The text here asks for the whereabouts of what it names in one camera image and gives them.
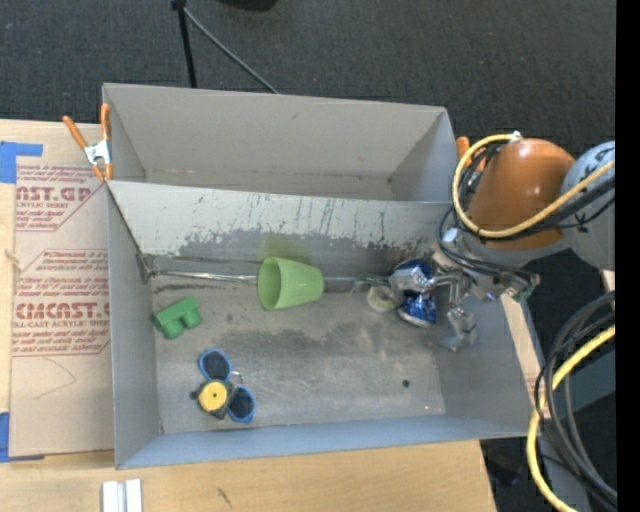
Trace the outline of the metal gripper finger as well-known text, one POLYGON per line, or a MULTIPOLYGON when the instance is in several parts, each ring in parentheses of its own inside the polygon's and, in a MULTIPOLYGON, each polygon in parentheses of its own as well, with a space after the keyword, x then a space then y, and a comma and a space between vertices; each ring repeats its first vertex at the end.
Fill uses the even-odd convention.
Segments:
POLYGON ((355 284, 368 285, 383 300, 398 300, 407 291, 429 295, 436 288, 436 281, 428 278, 420 267, 395 270, 388 276, 363 274, 355 279, 355 284))
POLYGON ((440 345, 451 352, 457 352, 461 348, 472 346, 478 339, 476 319, 471 311, 461 307, 450 309, 446 319, 451 332, 444 336, 440 345))

